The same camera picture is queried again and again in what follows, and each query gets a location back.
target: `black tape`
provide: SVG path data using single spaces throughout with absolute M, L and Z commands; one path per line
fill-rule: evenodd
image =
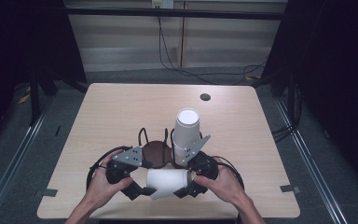
M 292 191 L 294 194 L 298 194 L 301 190 L 298 187 L 293 187 L 291 185 L 280 186 L 282 193 Z
M 48 196 L 48 197 L 55 197 L 57 194 L 57 189 L 42 189 L 42 190 L 37 190 L 34 193 L 34 197 L 36 198 L 43 198 L 43 196 Z

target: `aluminum rail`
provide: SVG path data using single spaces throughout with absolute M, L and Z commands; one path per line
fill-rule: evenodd
M 283 100 L 281 98 L 277 98 L 276 104 L 281 112 L 286 126 L 291 127 L 292 122 L 287 115 L 287 108 Z M 332 191 L 327 186 L 327 183 L 325 182 L 322 173 L 319 171 L 319 168 L 315 160 L 312 158 L 312 155 L 310 154 L 310 151 L 298 129 L 293 130 L 291 132 L 291 136 L 295 141 L 298 152 L 300 153 L 303 162 L 305 163 L 308 171 L 310 172 L 310 176 L 312 177 L 313 183 L 315 184 L 316 189 L 319 191 L 322 200 L 324 201 L 324 205 L 326 206 L 327 211 L 329 212 L 334 223 L 347 224 L 348 221 L 345 218 L 344 213 L 342 212 L 342 209 L 336 200 L 336 197 L 333 195 Z
M 46 104 L 45 109 L 43 110 L 42 114 L 40 115 L 39 119 L 28 129 L 27 134 L 22 139 L 22 142 L 17 149 L 16 154 L 14 155 L 12 161 L 10 162 L 9 166 L 5 170 L 4 175 L 0 179 L 0 207 L 2 202 L 7 196 L 8 191 L 10 190 L 11 184 L 13 183 L 17 173 L 19 172 L 21 165 L 25 159 L 31 144 L 36 137 L 36 134 L 39 132 L 40 127 L 45 119 L 46 113 L 51 106 L 52 97 L 48 98 L 48 102 Z
M 283 13 L 239 12 L 192 9 L 165 8 L 116 8 L 116 7 L 78 7 L 66 6 L 65 11 L 73 15 L 112 15 L 112 16 L 146 16 L 146 17 L 185 17 L 281 21 L 288 18 Z

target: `wall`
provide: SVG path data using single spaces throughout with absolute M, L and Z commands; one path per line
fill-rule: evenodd
M 65 4 L 151 7 L 151 1 L 141 0 L 66 0 Z M 284 0 L 174 1 L 174 8 L 226 11 L 283 12 L 285 5 Z M 158 38 L 157 18 L 70 15 L 70 20 L 86 72 L 161 68 L 159 55 L 169 65 L 162 39 Z M 279 26 L 278 21 L 227 19 L 161 18 L 160 22 L 175 67 L 262 63 Z

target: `gray floor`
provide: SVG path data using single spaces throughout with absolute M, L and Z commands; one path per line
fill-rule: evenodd
M 207 68 L 191 69 L 193 73 L 241 72 L 240 68 Z M 250 74 L 259 75 L 260 71 Z M 202 76 L 213 83 L 229 85 L 241 80 L 241 76 L 219 75 Z M 88 74 L 89 83 L 178 83 L 207 84 L 195 77 L 186 77 L 166 69 L 139 70 L 123 72 L 104 72 Z M 63 223 L 64 220 L 42 220 L 36 215 L 41 199 L 34 197 L 39 189 L 48 185 L 55 164 L 60 157 L 65 140 L 76 118 L 84 93 L 73 90 L 65 84 L 58 83 L 59 92 L 52 99 L 43 125 L 40 128 L 31 148 L 21 165 L 15 181 L 0 207 L 0 223 Z M 15 99 L 7 111 L 0 132 L 0 177 L 20 145 L 28 130 L 31 107 L 27 101 L 18 105 L 25 90 L 15 92 Z M 272 131 L 284 125 L 282 116 L 271 96 L 269 86 L 256 89 L 260 103 Z M 348 223 L 358 223 L 358 174 L 345 162 L 334 142 L 327 139 L 324 129 L 317 119 L 303 108 L 299 130 L 307 143 L 313 159 L 316 160 L 324 178 L 336 196 Z M 334 223 L 324 201 L 316 189 L 294 141 L 290 136 L 277 144 L 283 165 L 293 186 L 301 189 L 296 195 L 301 215 L 294 219 L 267 218 L 267 223 Z

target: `person's left hand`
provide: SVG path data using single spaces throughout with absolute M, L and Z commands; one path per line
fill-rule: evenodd
M 106 167 L 107 163 L 122 151 L 118 150 L 109 154 L 101 161 L 101 166 Z M 106 205 L 117 192 L 128 187 L 133 181 L 131 177 L 126 177 L 116 184 L 110 184 L 106 179 L 106 170 L 103 167 L 96 169 L 94 177 L 89 184 L 89 189 L 82 200 L 82 203 L 91 205 L 92 210 Z

